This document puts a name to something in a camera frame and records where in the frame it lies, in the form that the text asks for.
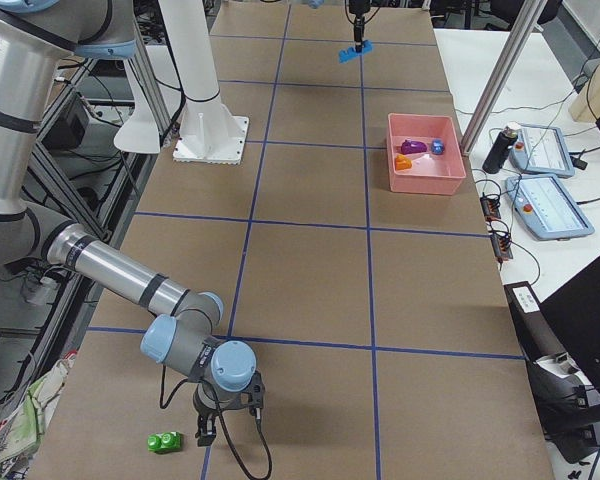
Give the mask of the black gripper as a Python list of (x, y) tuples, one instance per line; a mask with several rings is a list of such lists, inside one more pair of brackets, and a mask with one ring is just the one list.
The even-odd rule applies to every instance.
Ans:
[(210, 447), (217, 437), (215, 420), (219, 419), (223, 432), (227, 431), (223, 411), (233, 402), (233, 393), (222, 389), (209, 380), (201, 379), (194, 393), (193, 405), (198, 412), (197, 432), (195, 434), (198, 447)]
[(364, 49), (365, 16), (370, 12), (370, 0), (349, 0), (348, 13), (353, 16), (354, 49)]

